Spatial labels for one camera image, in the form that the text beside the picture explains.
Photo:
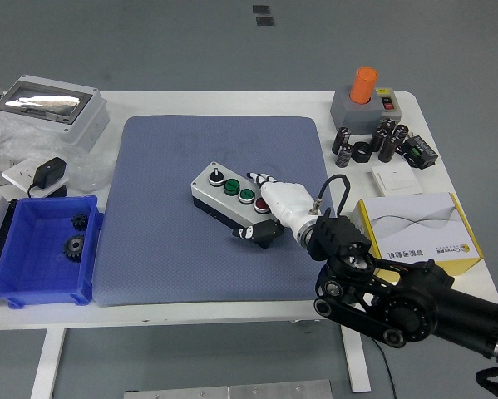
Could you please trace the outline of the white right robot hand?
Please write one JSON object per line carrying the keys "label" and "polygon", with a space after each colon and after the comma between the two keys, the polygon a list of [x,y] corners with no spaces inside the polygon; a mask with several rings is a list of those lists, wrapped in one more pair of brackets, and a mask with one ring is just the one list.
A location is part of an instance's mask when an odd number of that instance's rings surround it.
{"label": "white right robot hand", "polygon": [[314,199],[310,193],[301,184],[280,182],[267,174],[248,173],[247,176],[260,188],[261,197],[273,218],[235,229],[232,235],[267,248],[285,228],[289,228],[296,242],[306,248],[320,215],[318,209],[312,210]]}

